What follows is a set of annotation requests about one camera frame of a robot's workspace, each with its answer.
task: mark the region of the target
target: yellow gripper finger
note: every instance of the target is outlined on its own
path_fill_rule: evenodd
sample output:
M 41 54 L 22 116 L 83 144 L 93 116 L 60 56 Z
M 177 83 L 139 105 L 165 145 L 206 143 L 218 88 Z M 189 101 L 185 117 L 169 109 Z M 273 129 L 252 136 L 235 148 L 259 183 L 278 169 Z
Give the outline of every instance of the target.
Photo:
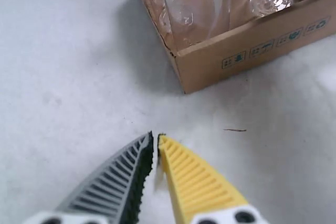
M 192 151 L 159 136 L 176 224 L 189 224 L 195 214 L 248 204 L 221 174 Z

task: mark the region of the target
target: screw hole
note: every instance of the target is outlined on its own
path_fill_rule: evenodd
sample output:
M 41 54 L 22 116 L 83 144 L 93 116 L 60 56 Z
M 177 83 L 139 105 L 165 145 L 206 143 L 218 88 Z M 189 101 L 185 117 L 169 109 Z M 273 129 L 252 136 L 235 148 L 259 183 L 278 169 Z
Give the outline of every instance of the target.
M 216 222 L 214 222 L 213 220 L 201 220 L 199 223 L 197 224 L 217 224 Z
M 49 218 L 42 222 L 42 224 L 61 224 L 62 221 L 59 218 Z
M 256 221 L 252 214 L 244 211 L 238 212 L 235 217 L 238 223 L 253 223 Z

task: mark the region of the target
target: small debris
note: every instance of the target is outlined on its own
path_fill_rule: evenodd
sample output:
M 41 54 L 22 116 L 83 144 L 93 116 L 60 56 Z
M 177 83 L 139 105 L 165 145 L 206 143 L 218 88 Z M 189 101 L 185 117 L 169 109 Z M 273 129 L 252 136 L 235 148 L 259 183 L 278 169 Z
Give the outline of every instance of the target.
M 236 131 L 236 132 L 245 132 L 247 130 L 237 130 L 237 129 L 224 129 L 224 131 Z

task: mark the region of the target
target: white floor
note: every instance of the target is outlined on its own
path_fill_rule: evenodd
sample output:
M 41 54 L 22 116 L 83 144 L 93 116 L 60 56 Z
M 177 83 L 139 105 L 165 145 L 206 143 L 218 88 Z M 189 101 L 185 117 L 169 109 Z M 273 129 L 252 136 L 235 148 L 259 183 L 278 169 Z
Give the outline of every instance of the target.
M 54 209 L 149 130 L 270 223 L 334 223 L 335 50 L 332 36 L 183 95 L 140 0 L 0 0 L 0 223 Z M 140 223 L 173 223 L 164 182 L 152 189 Z

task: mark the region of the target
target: brown cardboard box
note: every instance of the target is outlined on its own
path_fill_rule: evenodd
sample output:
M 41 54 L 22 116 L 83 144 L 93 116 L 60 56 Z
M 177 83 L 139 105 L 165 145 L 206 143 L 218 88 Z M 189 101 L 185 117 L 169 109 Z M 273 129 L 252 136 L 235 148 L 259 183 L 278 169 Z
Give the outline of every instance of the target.
M 158 29 L 158 10 L 143 1 L 185 93 L 200 90 L 336 32 L 336 0 L 302 0 L 254 20 L 247 10 L 247 0 L 233 0 L 230 31 L 176 51 L 171 35 Z

